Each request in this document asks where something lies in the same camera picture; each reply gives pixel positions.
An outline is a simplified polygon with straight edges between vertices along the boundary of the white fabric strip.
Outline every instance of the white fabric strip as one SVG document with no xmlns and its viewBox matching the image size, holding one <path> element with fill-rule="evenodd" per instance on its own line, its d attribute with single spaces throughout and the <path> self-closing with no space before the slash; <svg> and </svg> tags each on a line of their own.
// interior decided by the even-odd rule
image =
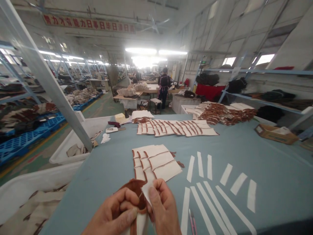
<svg viewBox="0 0 313 235">
<path fill-rule="evenodd" d="M 236 181 L 234 182 L 233 186 L 231 187 L 231 192 L 235 195 L 237 195 L 239 189 L 241 188 L 242 184 L 246 180 L 247 176 L 245 173 L 241 173 Z"/>
<path fill-rule="evenodd" d="M 201 153 L 197 152 L 197 155 L 198 155 L 199 176 L 204 178 Z"/>
<path fill-rule="evenodd" d="M 210 187 L 209 183 L 207 181 L 204 181 L 204 185 L 206 187 L 206 189 L 208 190 L 216 208 L 218 209 L 219 213 L 221 214 L 225 224 L 226 224 L 226 227 L 228 228 L 229 232 L 231 233 L 231 235 L 237 235 L 234 227 L 232 226 L 231 222 L 229 221 L 225 211 L 223 210 L 221 204 L 219 203 L 218 199 L 216 198 L 212 188 Z"/>
<path fill-rule="evenodd" d="M 183 202 L 183 212 L 182 212 L 182 221 L 180 223 L 180 230 L 182 235 L 187 235 L 188 231 L 188 209 L 189 209 L 189 199 L 190 199 L 190 188 L 185 187 L 185 195 Z"/>
<path fill-rule="evenodd" d="M 195 197 L 196 203 L 197 203 L 197 205 L 198 205 L 198 207 L 200 209 L 200 212 L 201 212 L 201 215 L 202 215 L 202 217 L 204 219 L 205 225 L 208 228 L 209 234 L 210 235 L 216 235 L 216 233 L 214 231 L 214 228 L 212 226 L 212 223 L 211 223 L 211 221 L 209 219 L 209 216 L 206 213 L 206 211 L 204 209 L 204 206 L 203 206 L 203 204 L 202 204 L 202 202 L 200 200 L 200 197 L 199 197 L 199 195 L 198 195 L 198 193 L 196 191 L 196 188 L 194 186 L 191 186 L 190 188 L 191 188 L 191 191 L 193 193 L 193 196 Z"/>
<path fill-rule="evenodd" d="M 235 204 L 229 199 L 229 197 L 224 193 L 224 191 L 217 185 L 216 189 L 222 195 L 222 197 L 226 200 L 226 202 L 231 206 L 231 208 L 236 212 L 242 222 L 248 227 L 252 235 L 257 235 L 257 231 L 254 226 L 250 223 L 250 221 L 242 214 L 242 212 L 235 206 Z"/>
<path fill-rule="evenodd" d="M 220 180 L 220 183 L 224 186 L 226 186 L 226 183 L 227 183 L 227 180 L 228 180 L 228 177 L 229 175 L 231 174 L 231 170 L 232 170 L 232 165 L 228 164 L 223 175 L 222 175 L 222 178 Z"/>
<path fill-rule="evenodd" d="M 208 154 L 208 179 L 213 180 L 212 176 L 212 156 Z"/>
<path fill-rule="evenodd" d="M 192 171 L 193 171 L 193 164 L 195 162 L 195 157 L 191 156 L 190 162 L 189 162 L 189 167 L 188 167 L 188 173 L 187 173 L 187 180 L 191 183 L 191 178 L 192 178 Z"/>
<path fill-rule="evenodd" d="M 204 197 L 204 200 L 206 201 L 206 203 L 208 204 L 210 210 L 212 211 L 212 214 L 214 215 L 218 225 L 221 227 L 223 233 L 225 235 L 231 235 L 228 231 L 228 229 L 226 228 L 222 218 L 220 217 L 219 213 L 217 212 L 217 210 L 215 209 L 213 203 L 211 202 L 211 200 L 209 199 L 208 195 L 206 194 L 206 192 L 204 191 L 201 183 L 197 183 L 197 186 L 202 194 L 202 196 Z"/>
<path fill-rule="evenodd" d="M 249 189 L 248 189 L 248 201 L 247 207 L 255 213 L 255 193 L 257 190 L 257 183 L 253 180 L 250 180 Z"/>
</svg>

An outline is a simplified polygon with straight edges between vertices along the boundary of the green floor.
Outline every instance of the green floor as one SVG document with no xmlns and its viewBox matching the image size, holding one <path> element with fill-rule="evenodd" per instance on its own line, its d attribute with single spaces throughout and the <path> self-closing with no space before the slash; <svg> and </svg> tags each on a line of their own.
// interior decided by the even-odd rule
<svg viewBox="0 0 313 235">
<path fill-rule="evenodd" d="M 126 79 L 119 85 L 126 86 L 126 84 L 123 84 L 125 82 L 127 82 Z M 123 112 L 123 105 L 119 102 L 114 102 L 111 92 L 102 95 L 82 111 L 85 118 L 112 116 Z M 162 110 L 162 114 L 175 114 L 175 112 L 167 107 L 165 110 Z M 13 162 L 11 165 L 1 168 L 0 186 L 16 176 L 58 166 L 58 164 L 49 163 L 49 159 L 72 130 L 66 123 L 64 125 L 63 128 L 56 131 L 47 140 L 42 140 L 37 145 L 34 145 L 28 154 L 17 159 L 15 163 Z"/>
</svg>

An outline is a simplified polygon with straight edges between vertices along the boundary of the cutting table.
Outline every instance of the cutting table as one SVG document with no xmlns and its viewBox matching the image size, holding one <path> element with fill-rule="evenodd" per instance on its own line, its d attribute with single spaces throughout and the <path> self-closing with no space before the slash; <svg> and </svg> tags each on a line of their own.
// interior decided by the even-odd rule
<svg viewBox="0 0 313 235">
<path fill-rule="evenodd" d="M 156 115 L 162 120 L 191 120 L 192 115 Z M 217 124 L 214 127 L 219 136 L 163 136 L 136 135 L 137 124 L 126 124 L 126 130 L 110 133 L 111 140 L 94 148 L 74 176 L 64 198 L 55 210 L 41 234 L 81 234 L 105 198 L 134 178 L 131 150 L 147 145 L 164 144 L 170 151 L 176 151 L 176 160 L 181 161 L 183 172 L 167 182 L 177 204 L 179 222 L 185 187 L 194 186 L 216 234 L 223 234 L 214 215 L 197 187 L 201 183 L 211 199 L 203 182 L 211 186 L 226 216 L 238 234 L 251 234 L 248 227 L 235 213 L 216 186 L 226 194 L 238 210 L 258 231 L 273 226 L 302 221 L 313 216 L 313 160 L 311 152 L 299 146 L 261 138 L 254 131 L 258 122 L 238 123 L 234 126 Z M 204 178 L 199 176 L 197 152 L 201 153 Z M 212 156 L 212 180 L 207 177 L 207 155 Z M 186 180 L 191 156 L 195 156 L 191 183 Z M 227 167 L 232 170 L 225 186 L 220 183 Z M 237 195 L 231 188 L 244 173 Z M 247 208 L 250 180 L 256 182 L 255 213 Z M 190 191 L 189 207 L 193 210 L 198 234 L 208 234 L 208 229 Z M 191 233 L 188 219 L 188 234 Z"/>
</svg>

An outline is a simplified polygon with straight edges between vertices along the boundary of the scissors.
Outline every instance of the scissors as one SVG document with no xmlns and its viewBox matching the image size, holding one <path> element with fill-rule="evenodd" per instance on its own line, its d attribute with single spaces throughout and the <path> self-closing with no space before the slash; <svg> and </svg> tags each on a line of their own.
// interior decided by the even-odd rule
<svg viewBox="0 0 313 235">
<path fill-rule="evenodd" d="M 193 216 L 193 212 L 190 209 L 189 209 L 189 217 L 190 217 L 192 235 L 197 235 L 197 227 L 196 227 L 195 217 Z"/>
</svg>

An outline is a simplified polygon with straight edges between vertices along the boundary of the person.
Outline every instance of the person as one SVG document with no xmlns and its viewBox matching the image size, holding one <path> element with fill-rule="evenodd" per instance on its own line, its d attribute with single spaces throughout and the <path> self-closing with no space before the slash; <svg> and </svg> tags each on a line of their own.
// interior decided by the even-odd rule
<svg viewBox="0 0 313 235">
<path fill-rule="evenodd" d="M 163 179 L 154 180 L 149 188 L 151 206 L 147 210 L 159 235 L 181 235 L 173 193 Z M 138 196 L 123 188 L 107 198 L 97 210 L 82 235 L 118 235 L 127 230 L 137 217 Z"/>
<path fill-rule="evenodd" d="M 159 91 L 157 98 L 162 101 L 162 109 L 165 109 L 165 102 L 168 93 L 169 87 L 171 87 L 171 77 L 168 76 L 169 70 L 167 67 L 163 68 L 162 74 L 157 81 L 159 85 Z"/>
</svg>

